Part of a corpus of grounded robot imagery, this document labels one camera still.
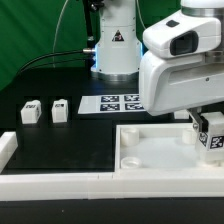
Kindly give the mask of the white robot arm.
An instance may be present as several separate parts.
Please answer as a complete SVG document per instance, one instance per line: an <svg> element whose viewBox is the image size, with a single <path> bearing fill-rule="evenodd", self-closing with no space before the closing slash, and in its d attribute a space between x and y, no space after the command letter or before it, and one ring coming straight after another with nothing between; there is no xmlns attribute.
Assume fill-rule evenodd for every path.
<svg viewBox="0 0 224 224"><path fill-rule="evenodd" d="M224 101L224 0L181 0L181 9L136 37L136 0L91 0L100 14L94 77L139 78L144 109L157 116L189 111L199 130L200 108Z"/></svg>

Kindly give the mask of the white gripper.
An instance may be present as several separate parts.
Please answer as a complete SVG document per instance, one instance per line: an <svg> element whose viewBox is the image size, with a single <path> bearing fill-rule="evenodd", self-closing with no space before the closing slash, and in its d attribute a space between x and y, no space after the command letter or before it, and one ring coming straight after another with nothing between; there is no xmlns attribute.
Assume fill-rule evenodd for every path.
<svg viewBox="0 0 224 224"><path fill-rule="evenodd" d="M207 64L203 54L165 60L148 51L140 63L139 95L150 115L188 109L193 128L207 132L208 120L195 107L224 101L224 63Z"/></svg>

